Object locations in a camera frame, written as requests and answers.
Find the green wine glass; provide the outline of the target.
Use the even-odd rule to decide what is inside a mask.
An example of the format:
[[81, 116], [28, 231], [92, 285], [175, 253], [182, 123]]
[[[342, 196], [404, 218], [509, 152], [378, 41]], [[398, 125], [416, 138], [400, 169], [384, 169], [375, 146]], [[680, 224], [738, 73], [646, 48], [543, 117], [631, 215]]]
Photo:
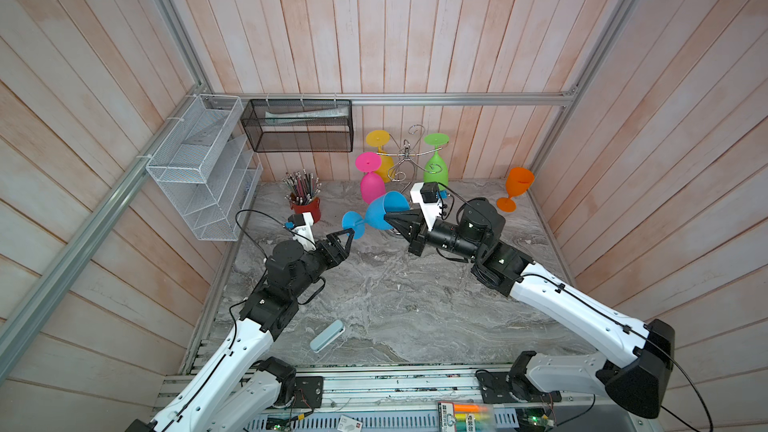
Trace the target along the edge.
[[424, 167], [424, 183], [436, 183], [441, 192], [449, 182], [448, 165], [440, 156], [439, 150], [447, 145], [450, 137], [444, 133], [431, 133], [424, 138], [424, 142], [433, 147], [433, 154]]

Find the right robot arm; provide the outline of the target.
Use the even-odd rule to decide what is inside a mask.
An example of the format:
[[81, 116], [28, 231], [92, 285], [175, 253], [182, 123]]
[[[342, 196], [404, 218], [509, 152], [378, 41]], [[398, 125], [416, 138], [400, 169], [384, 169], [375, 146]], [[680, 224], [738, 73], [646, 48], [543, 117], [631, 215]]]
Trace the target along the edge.
[[438, 216], [435, 203], [392, 211], [385, 221], [421, 255], [427, 246], [466, 259], [486, 287], [547, 314], [591, 344], [581, 356], [522, 352], [507, 375], [508, 390], [520, 402], [550, 393], [579, 392], [610, 398], [646, 419], [661, 411], [673, 370], [675, 331], [667, 323], [646, 324], [567, 285], [533, 258], [501, 239], [505, 219], [485, 198], [461, 208], [457, 223]]

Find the blue wine glass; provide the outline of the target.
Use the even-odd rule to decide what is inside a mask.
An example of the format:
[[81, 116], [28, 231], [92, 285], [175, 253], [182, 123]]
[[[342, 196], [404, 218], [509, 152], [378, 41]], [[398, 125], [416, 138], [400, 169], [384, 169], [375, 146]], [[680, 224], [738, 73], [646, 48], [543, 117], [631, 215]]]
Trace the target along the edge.
[[352, 229], [354, 238], [360, 239], [366, 231], [366, 227], [377, 230], [390, 230], [392, 226], [385, 220], [387, 213], [403, 212], [410, 209], [408, 199], [400, 192], [387, 192], [371, 202], [364, 215], [349, 211], [342, 218], [342, 228]]

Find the orange wine glass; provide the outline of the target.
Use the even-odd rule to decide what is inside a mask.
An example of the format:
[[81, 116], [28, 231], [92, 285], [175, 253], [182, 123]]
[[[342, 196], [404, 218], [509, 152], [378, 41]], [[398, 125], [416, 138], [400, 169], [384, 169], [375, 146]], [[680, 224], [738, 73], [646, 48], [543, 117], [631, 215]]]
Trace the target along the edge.
[[507, 213], [514, 212], [516, 210], [514, 198], [527, 192], [534, 180], [535, 175], [530, 170], [523, 167], [512, 168], [505, 182], [507, 196], [497, 200], [497, 208]]

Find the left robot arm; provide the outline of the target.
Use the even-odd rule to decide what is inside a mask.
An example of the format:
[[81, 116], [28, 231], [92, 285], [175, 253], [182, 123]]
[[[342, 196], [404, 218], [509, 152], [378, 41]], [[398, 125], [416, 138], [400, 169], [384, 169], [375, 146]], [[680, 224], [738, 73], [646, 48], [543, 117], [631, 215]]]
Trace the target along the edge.
[[154, 418], [136, 419], [128, 429], [241, 431], [267, 408], [289, 408], [296, 370], [265, 355], [298, 312], [300, 296], [349, 257], [354, 235], [351, 228], [334, 232], [310, 249], [295, 240], [278, 243], [214, 356]]

